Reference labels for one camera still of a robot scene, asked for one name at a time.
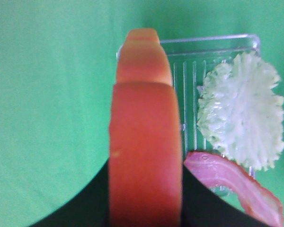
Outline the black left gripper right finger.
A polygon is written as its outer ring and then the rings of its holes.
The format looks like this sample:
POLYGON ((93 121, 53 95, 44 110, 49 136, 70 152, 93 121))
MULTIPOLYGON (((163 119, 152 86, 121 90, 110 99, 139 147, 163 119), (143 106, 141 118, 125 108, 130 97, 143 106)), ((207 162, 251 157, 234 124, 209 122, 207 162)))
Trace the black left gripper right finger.
POLYGON ((184 166, 182 227, 266 227, 232 207, 199 182, 184 166))

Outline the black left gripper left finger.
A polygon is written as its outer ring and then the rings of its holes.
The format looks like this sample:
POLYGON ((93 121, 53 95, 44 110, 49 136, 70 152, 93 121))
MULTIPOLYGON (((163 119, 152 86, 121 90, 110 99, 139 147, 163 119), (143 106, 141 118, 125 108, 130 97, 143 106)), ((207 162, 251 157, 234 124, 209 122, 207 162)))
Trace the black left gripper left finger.
POLYGON ((32 227, 108 227, 108 162, 70 201, 32 227))

